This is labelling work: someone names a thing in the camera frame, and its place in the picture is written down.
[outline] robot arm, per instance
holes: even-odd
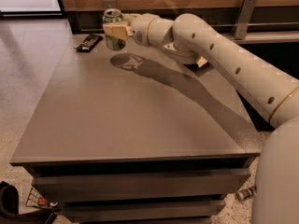
[[[298,222],[299,81],[218,34],[192,14],[175,21],[156,15],[130,22],[133,40],[162,50],[179,63],[206,58],[277,128],[263,145],[256,176],[252,223]]]

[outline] black object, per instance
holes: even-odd
[[[91,52],[101,40],[103,40],[102,36],[90,34],[75,49],[79,52]]]
[[[51,224],[56,217],[56,214],[49,209],[19,214],[19,194],[17,189],[6,182],[0,183],[1,224]]]

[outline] metal bracket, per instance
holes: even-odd
[[[232,35],[236,40],[243,40],[246,36],[249,21],[257,0],[244,0]]]
[[[104,9],[116,8],[116,0],[103,0]]]

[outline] black chair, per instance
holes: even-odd
[[[0,223],[1,224],[51,224],[56,214],[49,209],[41,209],[19,214],[19,194],[14,186],[0,183]]]

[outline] floor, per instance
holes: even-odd
[[[0,181],[18,189],[22,213],[31,211],[25,204],[32,178],[9,160],[71,36],[65,19],[0,21]],[[250,166],[251,177],[242,189],[253,185],[256,164]],[[229,194],[225,201],[212,224],[250,223],[251,200],[241,203]],[[55,221],[66,223],[62,216]]]

